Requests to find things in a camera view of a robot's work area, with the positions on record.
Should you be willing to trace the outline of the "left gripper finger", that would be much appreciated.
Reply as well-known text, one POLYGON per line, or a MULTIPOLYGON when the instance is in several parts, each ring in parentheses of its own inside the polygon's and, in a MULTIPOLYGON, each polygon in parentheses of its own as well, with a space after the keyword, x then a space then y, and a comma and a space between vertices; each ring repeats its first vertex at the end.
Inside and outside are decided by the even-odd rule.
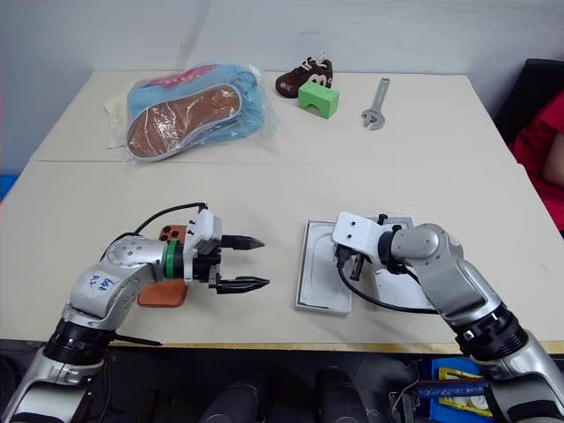
POLYGON ((247 235, 224 234, 221 237, 220 246, 223 249, 251 250, 262 248, 265 244, 262 241, 247 235))
POLYGON ((248 293, 270 284, 269 279, 253 276, 220 279, 215 285, 217 294, 248 293))

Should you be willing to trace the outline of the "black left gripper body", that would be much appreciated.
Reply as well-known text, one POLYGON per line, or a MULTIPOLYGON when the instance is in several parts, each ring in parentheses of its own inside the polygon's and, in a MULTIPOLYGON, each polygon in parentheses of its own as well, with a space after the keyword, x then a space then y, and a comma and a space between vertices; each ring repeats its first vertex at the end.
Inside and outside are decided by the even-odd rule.
POLYGON ((216 289, 221 280, 219 267, 221 247, 216 247, 208 254, 197 253, 192 259, 192 278, 194 281, 216 289))

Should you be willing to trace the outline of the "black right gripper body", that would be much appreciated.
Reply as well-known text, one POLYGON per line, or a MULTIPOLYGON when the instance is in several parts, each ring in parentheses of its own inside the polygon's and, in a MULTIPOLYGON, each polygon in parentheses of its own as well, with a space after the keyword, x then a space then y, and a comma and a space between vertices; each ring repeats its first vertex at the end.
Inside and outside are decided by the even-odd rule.
POLYGON ((343 246, 337 245, 335 251, 335 257, 337 259, 337 269, 339 277, 346 278, 344 273, 344 268, 348 261, 352 258, 353 259, 353 267, 352 272, 349 278, 357 278, 358 277, 358 253, 354 252, 352 249, 343 246))

